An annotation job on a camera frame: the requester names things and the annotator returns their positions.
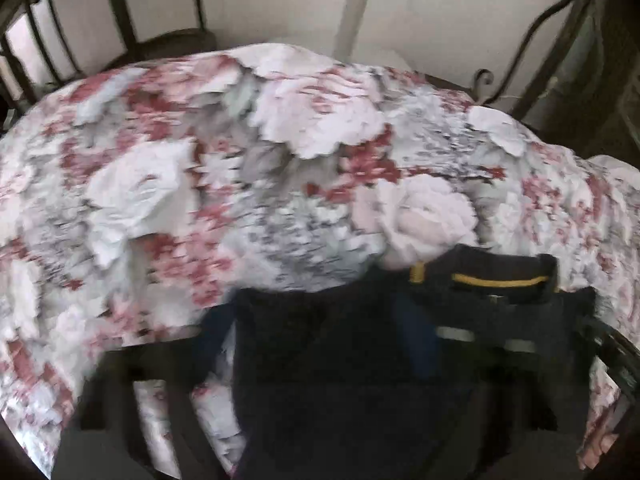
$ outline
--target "black metal headboard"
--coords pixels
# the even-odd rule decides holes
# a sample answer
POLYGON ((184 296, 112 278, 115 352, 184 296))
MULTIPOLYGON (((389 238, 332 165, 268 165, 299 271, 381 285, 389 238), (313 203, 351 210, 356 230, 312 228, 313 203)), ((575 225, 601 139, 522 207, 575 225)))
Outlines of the black metal headboard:
MULTIPOLYGON (((0 97, 4 98, 9 106, 17 111, 17 115, 22 115, 31 105, 36 104, 41 97, 33 83, 30 81, 20 59, 12 51, 7 40, 6 32, 10 25, 14 22, 21 12, 26 14, 29 28, 33 36, 33 40, 38 47, 38 51, 44 64, 51 75, 50 90, 54 90, 64 86, 66 83, 82 78, 85 74, 78 66, 78 62, 69 47, 66 40, 64 30, 60 23, 54 0, 47 0, 49 13, 56 33, 60 39, 66 57, 74 69, 74 75, 70 79, 64 79, 56 69, 52 62, 51 56, 42 39, 38 23, 33 15, 33 6, 39 0, 3 0, 0 9, 0 56, 3 56, 9 69, 11 70, 16 82, 22 92, 18 100, 14 100, 12 94, 0 75, 0 97)), ((196 52, 206 52, 216 50, 218 43, 213 32, 207 30, 204 11, 202 8, 202 0, 193 0, 196 15, 198 18, 198 28, 186 28, 174 30, 160 36, 156 36, 147 41, 138 41, 136 33, 131 21, 127 0, 109 0, 111 12, 115 18, 125 52, 121 56, 112 60, 105 70, 117 68, 132 62, 157 59, 159 57, 183 56, 185 54, 194 54, 196 52)))
MULTIPOLYGON (((56 71, 51 60, 51 56, 49 55, 42 39, 36 20, 34 19, 32 9, 32 6, 37 3, 37 1, 39 0, 4 0, 1 2, 2 4, 0 6, 0 56, 4 56, 6 58, 9 68, 22 91, 22 95, 16 102, 16 100, 13 99, 7 84, 0 76, 0 97, 3 97, 8 105, 17 111, 18 116, 24 113, 31 105, 35 104, 38 101, 38 98, 41 97, 38 95, 34 85, 29 80, 22 63, 12 52, 6 38, 6 31, 12 24, 12 20, 14 20, 16 16, 20 15, 20 10, 23 10, 26 14, 34 42, 38 47, 44 64, 51 74, 52 81, 50 89, 53 90, 60 88, 62 85, 70 81, 64 80, 56 71)), ((111 12, 114 15, 120 37, 122 38, 122 42, 125 47, 125 53, 111 61, 106 67, 104 67, 105 69, 116 68, 131 62, 142 60, 182 56, 185 54, 206 52, 217 49, 216 37, 211 31, 207 30, 206 27, 202 0, 193 0, 198 19, 198 28, 174 30, 173 32, 161 34, 160 36, 156 36, 144 42, 138 41, 138 38, 136 37, 127 0, 109 1, 111 12)), ((556 37, 554 45, 550 49, 536 74, 533 76, 524 94, 511 110, 511 115, 514 118, 522 120, 539 99, 540 95, 543 94, 547 88, 549 80, 553 77, 554 73, 562 63, 562 60, 564 60, 569 52, 588 14, 592 1, 593 0, 559 0, 557 3, 542 12, 534 20, 529 27, 529 30, 524 35, 520 47, 518 48, 508 70, 505 72, 503 80, 498 88, 490 96, 485 98, 481 97, 481 87, 492 84, 494 82, 494 74, 489 70, 480 69, 474 76, 471 88, 466 89, 472 98, 479 104, 485 105, 490 105, 497 101, 510 85, 520 63, 522 62, 527 47, 530 45, 533 36, 540 26, 551 16, 557 14, 568 6, 572 6, 560 33, 556 37)), ((47 3, 54 28, 60 38, 60 43, 62 44, 66 56, 75 71, 71 80, 83 77, 84 74, 80 70, 78 63, 76 62, 76 58, 74 57, 74 54, 66 40, 65 33, 56 12, 54 1, 47 0, 47 3)))

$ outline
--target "bed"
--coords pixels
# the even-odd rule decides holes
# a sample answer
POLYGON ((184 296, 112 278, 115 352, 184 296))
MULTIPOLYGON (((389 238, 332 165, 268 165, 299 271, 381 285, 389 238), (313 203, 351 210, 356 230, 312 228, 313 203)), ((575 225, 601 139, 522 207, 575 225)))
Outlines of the bed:
MULTIPOLYGON (((572 30, 588 1, 547 14, 573 3, 572 30)), ((117 68, 25 90, 0 140, 0 413, 44 474, 102 352, 184 336, 237 286, 320 290, 459 242, 550 253, 560 287, 594 286, 640 344, 640 172, 543 142, 514 118, 532 101, 507 115, 477 88, 286 44, 158 60, 129 40, 117 68)), ((193 393, 229 470, 232 339, 193 393)), ((618 394, 602 364, 592 391, 587 439, 618 394)), ((136 393, 156 467, 178 476, 162 384, 136 393)))

